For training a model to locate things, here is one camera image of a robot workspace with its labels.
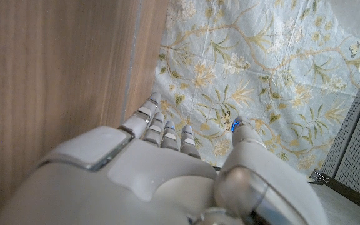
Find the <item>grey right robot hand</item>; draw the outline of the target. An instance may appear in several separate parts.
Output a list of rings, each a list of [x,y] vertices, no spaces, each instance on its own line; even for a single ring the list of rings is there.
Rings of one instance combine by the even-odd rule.
[[[0,211],[0,224],[327,224],[315,191],[269,152],[243,116],[223,166],[152,94],[118,128],[97,127],[42,158]]]

